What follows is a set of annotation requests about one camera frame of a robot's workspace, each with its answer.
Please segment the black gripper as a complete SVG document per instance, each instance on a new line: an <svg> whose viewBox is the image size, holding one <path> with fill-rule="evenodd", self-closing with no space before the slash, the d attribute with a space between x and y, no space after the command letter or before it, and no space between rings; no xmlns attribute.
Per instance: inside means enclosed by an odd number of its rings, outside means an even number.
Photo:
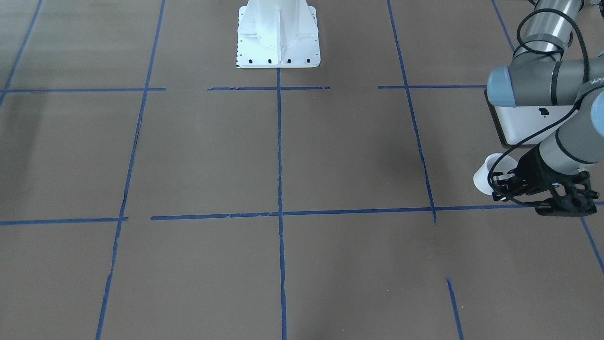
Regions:
<svg viewBox="0 0 604 340"><path fill-rule="evenodd" d="M538 144L520 157L513 170L494 171L490 174L494 201L514 201L516 195L535 195L551 191L556 184L563 184L567 176L554 171L546 164Z"/></svg>

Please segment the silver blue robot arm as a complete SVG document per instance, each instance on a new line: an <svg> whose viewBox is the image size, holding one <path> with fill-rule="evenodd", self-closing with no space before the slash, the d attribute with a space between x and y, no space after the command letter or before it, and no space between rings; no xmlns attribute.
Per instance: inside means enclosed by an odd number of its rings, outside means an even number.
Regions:
<svg viewBox="0 0 604 340"><path fill-rule="evenodd" d="M576 23L581 0L537 0L516 30L518 47L509 65L494 69L486 97L495 108L568 107L560 122L530 134L551 133L523 155L515 168L489 166L486 181L494 199L554 191L565 200L595 198L587 169L603 160L603 57L590 58Z"/></svg>

